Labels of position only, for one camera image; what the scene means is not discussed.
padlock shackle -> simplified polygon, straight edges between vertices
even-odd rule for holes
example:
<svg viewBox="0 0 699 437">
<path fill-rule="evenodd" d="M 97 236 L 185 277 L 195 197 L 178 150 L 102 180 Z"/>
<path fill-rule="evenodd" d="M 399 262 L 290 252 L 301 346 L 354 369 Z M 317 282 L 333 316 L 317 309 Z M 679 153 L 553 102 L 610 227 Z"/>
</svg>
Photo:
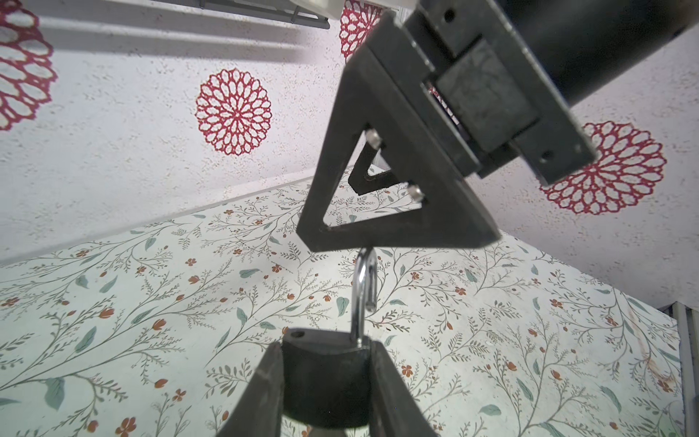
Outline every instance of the padlock shackle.
<svg viewBox="0 0 699 437">
<path fill-rule="evenodd" d="M 373 248 L 361 248 L 354 262 L 352 281 L 352 324 L 349 337 L 361 346 L 364 336 L 364 308 L 376 309 L 376 251 Z"/>
</svg>

red mandala pattern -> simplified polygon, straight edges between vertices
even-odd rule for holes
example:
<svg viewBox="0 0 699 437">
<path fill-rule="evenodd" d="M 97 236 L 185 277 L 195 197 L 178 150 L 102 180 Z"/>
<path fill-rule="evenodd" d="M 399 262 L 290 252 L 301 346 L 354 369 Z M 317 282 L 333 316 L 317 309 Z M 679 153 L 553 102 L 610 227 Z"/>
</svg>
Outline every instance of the red mandala pattern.
<svg viewBox="0 0 699 437">
<path fill-rule="evenodd" d="M 358 1 L 347 0 L 340 17 L 340 51 L 347 61 L 359 47 L 373 27 L 379 22 L 383 8 Z"/>
<path fill-rule="evenodd" d="M 600 158 L 551 187 L 547 198 L 575 214 L 616 213 L 653 193 L 667 160 L 663 145 L 631 124 L 585 124 Z"/>
<path fill-rule="evenodd" d="M 272 118 L 267 90 L 247 71 L 209 76 L 196 99 L 196 118 L 206 142 L 226 155 L 250 153 L 267 137 Z"/>
<path fill-rule="evenodd" d="M 39 19 L 16 0 L 0 0 L 0 130 L 32 120 L 51 101 L 57 79 L 49 57 L 53 47 L 38 29 Z"/>
</svg>

white textured wall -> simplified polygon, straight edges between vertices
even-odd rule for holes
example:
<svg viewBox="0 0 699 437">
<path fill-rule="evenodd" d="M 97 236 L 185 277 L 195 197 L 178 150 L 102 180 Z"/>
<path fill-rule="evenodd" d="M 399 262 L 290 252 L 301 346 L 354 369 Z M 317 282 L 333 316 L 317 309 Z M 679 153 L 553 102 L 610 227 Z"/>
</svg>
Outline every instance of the white textured wall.
<svg viewBox="0 0 699 437">
<path fill-rule="evenodd" d="M 663 144 L 664 178 L 618 213 L 574 214 L 548 201 L 518 159 L 470 178 L 500 228 L 643 301 L 699 308 L 699 27 L 573 108 Z"/>
<path fill-rule="evenodd" d="M 23 4 L 41 19 L 58 79 L 35 120 L 0 131 L 0 262 L 312 175 L 345 64 L 338 22 L 323 30 L 157 2 Z M 271 101 L 267 139 L 249 155 L 215 151 L 195 117 L 200 85 L 233 68 Z"/>
</svg>

black padlock body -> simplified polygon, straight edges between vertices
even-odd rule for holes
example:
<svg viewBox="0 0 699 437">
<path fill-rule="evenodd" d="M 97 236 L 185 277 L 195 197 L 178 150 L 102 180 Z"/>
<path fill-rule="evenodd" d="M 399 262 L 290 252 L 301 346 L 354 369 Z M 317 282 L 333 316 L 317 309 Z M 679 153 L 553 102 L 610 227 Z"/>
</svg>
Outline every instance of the black padlock body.
<svg viewBox="0 0 699 437">
<path fill-rule="evenodd" d="M 370 344 L 357 347 L 350 333 L 290 329 L 282 339 L 284 414 L 327 429 L 369 422 Z"/>
</svg>

padlock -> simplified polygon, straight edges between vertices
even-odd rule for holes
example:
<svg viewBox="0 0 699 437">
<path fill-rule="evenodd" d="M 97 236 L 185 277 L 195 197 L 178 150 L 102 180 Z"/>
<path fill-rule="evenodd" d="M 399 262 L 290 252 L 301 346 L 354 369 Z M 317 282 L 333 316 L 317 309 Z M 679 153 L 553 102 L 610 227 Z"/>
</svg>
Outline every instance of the padlock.
<svg viewBox="0 0 699 437">
<path fill-rule="evenodd" d="M 284 413 L 327 429 L 369 422 L 370 339 L 364 309 L 376 306 L 376 253 L 359 251 L 352 282 L 350 332 L 290 329 L 282 339 Z"/>
</svg>

